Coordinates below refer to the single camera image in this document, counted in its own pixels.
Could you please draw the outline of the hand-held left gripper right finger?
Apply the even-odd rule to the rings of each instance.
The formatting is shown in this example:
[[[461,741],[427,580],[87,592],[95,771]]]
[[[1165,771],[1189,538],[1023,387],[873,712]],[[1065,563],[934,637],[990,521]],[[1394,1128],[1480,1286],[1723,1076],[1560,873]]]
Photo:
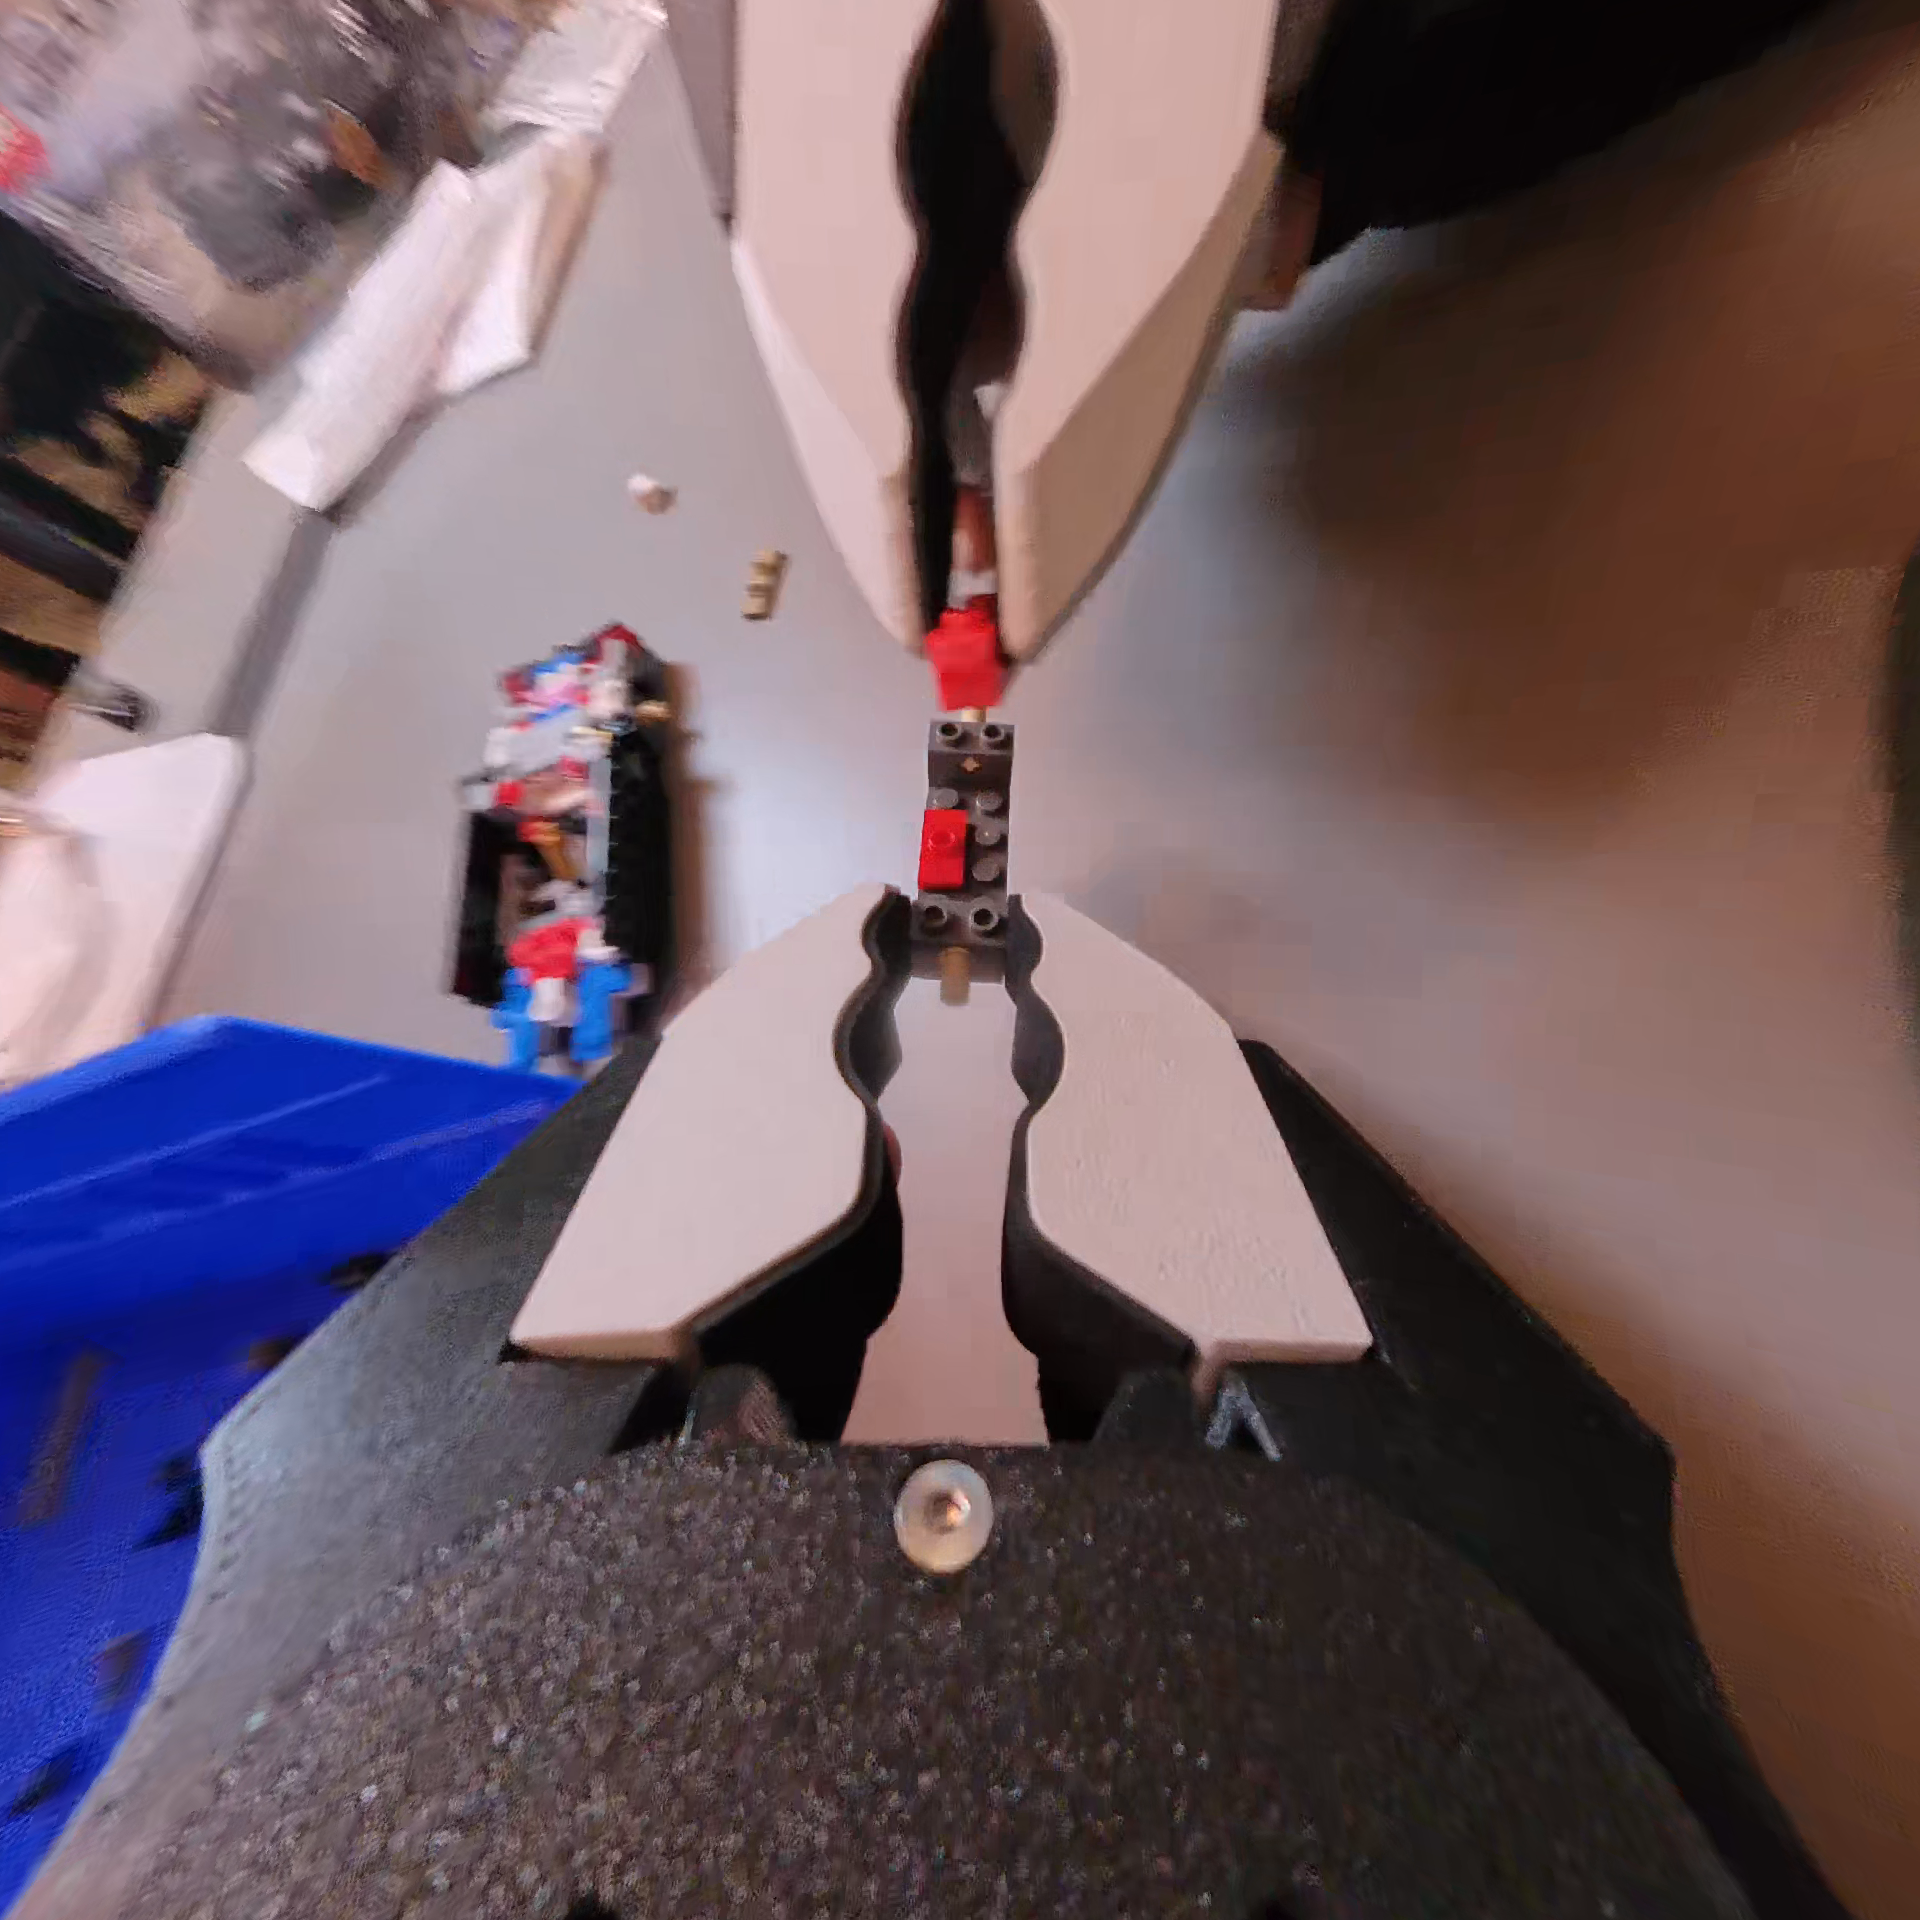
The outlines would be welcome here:
[[[1213,1003],[1038,892],[1012,900],[1006,988],[1006,1323],[1045,1423],[1100,1423],[1132,1372],[1203,1403],[1234,1366],[1362,1358],[1365,1308]]]

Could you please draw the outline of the person's green sweatshirt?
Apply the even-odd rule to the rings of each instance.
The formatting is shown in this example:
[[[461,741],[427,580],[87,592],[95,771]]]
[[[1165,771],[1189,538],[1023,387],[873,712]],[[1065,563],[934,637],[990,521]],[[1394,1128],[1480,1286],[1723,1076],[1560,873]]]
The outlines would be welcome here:
[[[1898,1004],[1906,1053],[1917,1063],[1917,544],[1906,555],[1888,609],[1877,739]]]

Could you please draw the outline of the person's right hand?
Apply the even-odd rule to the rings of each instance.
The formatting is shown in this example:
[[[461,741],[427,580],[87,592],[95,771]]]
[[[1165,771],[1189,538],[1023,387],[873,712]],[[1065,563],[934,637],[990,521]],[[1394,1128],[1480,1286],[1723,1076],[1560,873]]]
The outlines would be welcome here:
[[[1282,311],[1315,259],[1320,220],[1320,181],[1289,160],[1279,166],[1267,199],[1267,251],[1259,306]]]

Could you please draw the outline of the lego set box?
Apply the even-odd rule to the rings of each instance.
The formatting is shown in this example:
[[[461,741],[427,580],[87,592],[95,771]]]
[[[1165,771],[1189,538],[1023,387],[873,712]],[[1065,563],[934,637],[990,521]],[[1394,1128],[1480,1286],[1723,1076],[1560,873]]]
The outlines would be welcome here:
[[[4,215],[226,386],[274,372],[542,1],[4,1]]]

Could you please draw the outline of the partly built lego car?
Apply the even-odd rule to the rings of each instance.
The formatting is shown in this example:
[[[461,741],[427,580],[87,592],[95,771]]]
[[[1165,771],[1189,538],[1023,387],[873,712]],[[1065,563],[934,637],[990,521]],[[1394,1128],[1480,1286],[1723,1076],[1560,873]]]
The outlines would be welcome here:
[[[594,1078],[675,985],[675,690],[609,621],[495,680],[459,780],[448,992],[484,1009],[507,1063]]]

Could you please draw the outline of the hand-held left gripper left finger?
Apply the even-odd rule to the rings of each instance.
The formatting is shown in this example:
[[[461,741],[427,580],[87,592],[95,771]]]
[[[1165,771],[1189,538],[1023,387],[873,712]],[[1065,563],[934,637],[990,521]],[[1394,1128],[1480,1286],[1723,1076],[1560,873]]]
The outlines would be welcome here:
[[[511,1326],[520,1354],[748,1364],[846,1419],[902,1288],[878,1091],[898,1063],[902,893],[862,885],[666,1026]]]

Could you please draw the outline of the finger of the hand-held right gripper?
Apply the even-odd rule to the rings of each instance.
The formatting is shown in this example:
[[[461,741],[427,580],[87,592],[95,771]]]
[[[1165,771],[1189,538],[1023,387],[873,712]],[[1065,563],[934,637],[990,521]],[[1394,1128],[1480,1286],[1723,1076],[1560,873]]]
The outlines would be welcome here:
[[[1228,320],[1279,145],[1279,4],[1046,1],[1045,160],[1012,236],[995,418],[1004,650],[1035,661],[1116,560]]]
[[[924,655],[944,602],[944,398],[915,328],[927,215],[907,119],[941,4],[742,1],[734,31],[734,271],[834,550]]]

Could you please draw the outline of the small red black lego piece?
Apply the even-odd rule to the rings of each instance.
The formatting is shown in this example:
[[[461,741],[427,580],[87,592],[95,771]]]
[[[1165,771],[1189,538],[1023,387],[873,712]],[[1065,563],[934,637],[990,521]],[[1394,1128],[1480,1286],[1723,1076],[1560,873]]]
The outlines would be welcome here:
[[[1016,729],[986,708],[938,714],[927,730],[927,796],[911,907],[915,976],[944,1004],[1004,981],[1009,927]]]

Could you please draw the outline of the blue plastic bin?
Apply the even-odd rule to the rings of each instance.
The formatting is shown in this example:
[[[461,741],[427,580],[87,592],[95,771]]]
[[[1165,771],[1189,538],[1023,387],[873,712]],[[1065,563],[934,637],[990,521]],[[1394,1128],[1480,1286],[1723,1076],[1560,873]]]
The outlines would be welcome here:
[[[189,1019],[4,1096],[4,1906],[154,1681],[211,1429],[571,1093]]]

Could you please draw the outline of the white paper bags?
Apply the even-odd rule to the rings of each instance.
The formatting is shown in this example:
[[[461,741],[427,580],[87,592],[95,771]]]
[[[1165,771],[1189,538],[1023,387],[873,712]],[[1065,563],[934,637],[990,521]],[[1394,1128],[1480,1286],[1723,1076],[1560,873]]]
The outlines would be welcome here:
[[[610,117],[666,7],[560,4],[484,106],[484,156],[443,160],[245,452],[309,512],[340,506],[417,419],[527,368],[602,178]]]

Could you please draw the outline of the tiny red lego piece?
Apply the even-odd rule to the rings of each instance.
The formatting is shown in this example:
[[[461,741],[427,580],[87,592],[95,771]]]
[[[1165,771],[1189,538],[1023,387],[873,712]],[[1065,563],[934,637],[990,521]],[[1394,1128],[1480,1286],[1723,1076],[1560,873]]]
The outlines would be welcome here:
[[[976,592],[949,606],[924,637],[941,714],[986,714],[1004,704],[1009,662],[998,628],[998,595]]]

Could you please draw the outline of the white book stand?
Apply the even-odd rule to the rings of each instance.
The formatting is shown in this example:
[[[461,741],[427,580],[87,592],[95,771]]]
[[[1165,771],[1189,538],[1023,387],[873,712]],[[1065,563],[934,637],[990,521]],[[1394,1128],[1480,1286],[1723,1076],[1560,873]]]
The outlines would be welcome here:
[[[149,1029],[245,774],[240,741],[194,732],[4,793],[4,1088]]]

